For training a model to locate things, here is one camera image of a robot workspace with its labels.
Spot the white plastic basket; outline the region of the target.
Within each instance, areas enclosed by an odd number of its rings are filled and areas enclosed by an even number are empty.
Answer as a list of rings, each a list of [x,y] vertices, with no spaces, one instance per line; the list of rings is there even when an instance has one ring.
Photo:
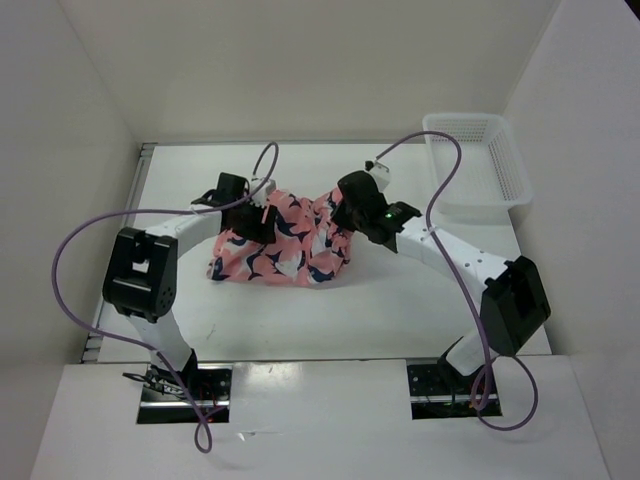
[[[442,132],[460,145],[457,172],[435,206],[459,218],[497,216],[529,204],[533,189],[507,120],[486,113],[439,113],[423,118],[422,126]]]

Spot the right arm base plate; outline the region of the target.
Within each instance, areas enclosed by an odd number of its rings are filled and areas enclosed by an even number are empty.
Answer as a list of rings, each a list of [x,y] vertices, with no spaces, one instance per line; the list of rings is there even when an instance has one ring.
[[[413,420],[473,418],[471,403],[473,376],[461,377],[434,361],[406,365]]]

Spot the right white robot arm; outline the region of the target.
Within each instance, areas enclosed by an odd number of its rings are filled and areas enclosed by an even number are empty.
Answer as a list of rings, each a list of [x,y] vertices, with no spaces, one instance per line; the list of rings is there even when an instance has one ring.
[[[438,370],[440,385],[460,393],[487,358],[512,357],[550,317],[551,309],[535,263],[525,256],[508,260],[487,253],[440,229],[405,202],[388,203],[387,175],[352,172],[337,183],[342,195],[333,221],[360,232],[395,254],[461,280],[480,325],[456,341]]]

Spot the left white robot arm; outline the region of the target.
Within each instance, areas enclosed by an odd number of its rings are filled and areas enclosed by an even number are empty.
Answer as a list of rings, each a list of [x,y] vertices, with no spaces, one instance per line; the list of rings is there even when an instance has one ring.
[[[119,231],[103,283],[104,300],[126,317],[150,352],[150,382],[185,400],[200,385],[196,353],[184,340],[173,313],[178,261],[221,233],[261,245],[275,242],[277,209],[267,204],[276,183],[222,173],[217,186],[191,202],[184,215],[141,230]]]

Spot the pink shark print shorts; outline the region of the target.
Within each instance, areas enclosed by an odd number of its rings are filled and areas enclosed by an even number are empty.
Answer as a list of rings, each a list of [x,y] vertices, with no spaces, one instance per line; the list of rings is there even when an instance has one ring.
[[[231,231],[220,234],[207,278],[215,282],[313,287],[336,278],[350,263],[353,233],[333,222],[342,194],[316,199],[274,190],[275,242],[261,245]]]

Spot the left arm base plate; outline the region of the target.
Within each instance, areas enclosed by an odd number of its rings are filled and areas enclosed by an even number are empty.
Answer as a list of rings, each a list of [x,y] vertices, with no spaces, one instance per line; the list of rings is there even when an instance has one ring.
[[[190,392],[208,423],[228,423],[232,385],[230,366],[204,368]],[[122,376],[142,385],[137,423],[142,425],[197,423],[198,417],[183,390],[161,378],[151,367],[144,374]]]

